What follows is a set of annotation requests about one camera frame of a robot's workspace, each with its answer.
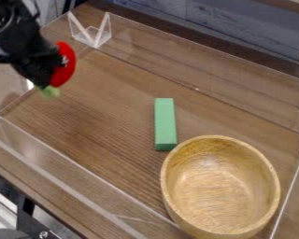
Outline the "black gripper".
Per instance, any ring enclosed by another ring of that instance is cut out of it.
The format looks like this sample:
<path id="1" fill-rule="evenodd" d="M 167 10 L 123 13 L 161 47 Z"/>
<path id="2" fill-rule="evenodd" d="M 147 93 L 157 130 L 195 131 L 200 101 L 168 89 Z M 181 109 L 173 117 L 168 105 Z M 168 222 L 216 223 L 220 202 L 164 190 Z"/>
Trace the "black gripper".
<path id="1" fill-rule="evenodd" d="M 46 61 L 44 73 L 29 64 Z M 61 44 L 52 44 L 40 33 L 32 18 L 0 18 L 0 63 L 13 64 L 16 72 L 36 87 L 58 88 L 66 82 L 69 56 Z"/>

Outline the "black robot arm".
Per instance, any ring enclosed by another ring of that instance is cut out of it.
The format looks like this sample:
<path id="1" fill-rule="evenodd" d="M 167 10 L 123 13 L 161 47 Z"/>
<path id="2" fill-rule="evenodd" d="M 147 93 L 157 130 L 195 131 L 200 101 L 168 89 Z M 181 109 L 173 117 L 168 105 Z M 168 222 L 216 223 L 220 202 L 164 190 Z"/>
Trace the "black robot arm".
<path id="1" fill-rule="evenodd" d="M 53 44 L 42 37 L 40 9 L 34 9 L 32 13 L 22 0 L 0 0 L 0 63 L 7 63 L 44 90 L 66 83 L 76 57 L 65 42 Z"/>

